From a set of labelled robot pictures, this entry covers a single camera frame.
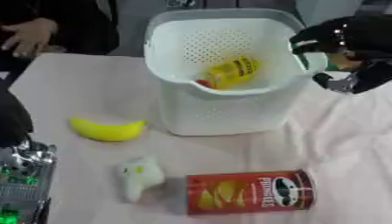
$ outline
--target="white toy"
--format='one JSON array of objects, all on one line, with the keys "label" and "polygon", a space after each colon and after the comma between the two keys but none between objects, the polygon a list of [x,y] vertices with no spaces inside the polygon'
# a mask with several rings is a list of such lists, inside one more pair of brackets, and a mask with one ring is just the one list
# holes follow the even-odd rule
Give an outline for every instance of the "white toy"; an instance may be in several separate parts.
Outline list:
[{"label": "white toy", "polygon": [[137,202],[143,190],[165,182],[165,175],[154,157],[136,157],[120,167],[125,197],[130,202]]}]

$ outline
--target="hand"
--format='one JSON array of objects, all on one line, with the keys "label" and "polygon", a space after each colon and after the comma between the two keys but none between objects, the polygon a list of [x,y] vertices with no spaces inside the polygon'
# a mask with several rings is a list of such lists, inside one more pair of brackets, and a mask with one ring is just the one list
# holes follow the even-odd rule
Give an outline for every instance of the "hand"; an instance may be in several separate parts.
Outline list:
[{"label": "hand", "polygon": [[58,30],[58,25],[50,19],[41,17],[22,24],[2,26],[2,30],[15,32],[4,42],[2,50],[7,51],[15,46],[14,57],[29,58],[44,50],[51,36]]},{"label": "hand", "polygon": [[327,53],[326,56],[340,71],[353,71],[362,63],[362,61],[348,59],[343,53]]}]

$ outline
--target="dark clothing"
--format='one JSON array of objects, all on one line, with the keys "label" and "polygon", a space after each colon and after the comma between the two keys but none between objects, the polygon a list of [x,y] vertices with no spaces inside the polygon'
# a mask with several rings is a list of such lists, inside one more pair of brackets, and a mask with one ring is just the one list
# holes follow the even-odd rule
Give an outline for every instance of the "dark clothing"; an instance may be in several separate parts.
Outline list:
[{"label": "dark clothing", "polygon": [[18,98],[0,80],[0,148],[19,145],[33,132],[32,119]]},{"label": "dark clothing", "polygon": [[[106,54],[118,46],[116,27],[95,0],[0,0],[0,23],[14,25],[34,18],[54,20],[59,31],[50,44],[70,53]],[[0,43],[10,35],[0,31]]]}]

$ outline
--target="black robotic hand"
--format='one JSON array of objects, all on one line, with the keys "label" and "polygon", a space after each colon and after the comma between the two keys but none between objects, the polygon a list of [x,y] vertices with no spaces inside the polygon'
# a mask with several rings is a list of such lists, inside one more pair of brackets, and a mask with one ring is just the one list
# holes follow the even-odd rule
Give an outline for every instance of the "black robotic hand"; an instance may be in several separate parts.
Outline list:
[{"label": "black robotic hand", "polygon": [[344,80],[319,73],[323,88],[359,94],[392,80],[392,16],[342,17],[302,30],[292,37],[295,54],[343,53],[362,61]]},{"label": "black robotic hand", "polygon": [[29,113],[0,80],[0,148],[21,144],[32,131]]}]

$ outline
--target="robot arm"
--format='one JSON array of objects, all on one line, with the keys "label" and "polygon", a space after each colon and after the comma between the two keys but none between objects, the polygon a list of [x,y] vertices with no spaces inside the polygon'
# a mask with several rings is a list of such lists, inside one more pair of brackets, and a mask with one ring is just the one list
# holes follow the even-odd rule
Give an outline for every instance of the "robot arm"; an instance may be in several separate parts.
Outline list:
[{"label": "robot arm", "polygon": [[392,17],[342,17],[302,30],[292,37],[295,54],[340,53],[360,62],[349,76],[335,80],[319,73],[314,80],[323,88],[359,94],[392,80]]}]

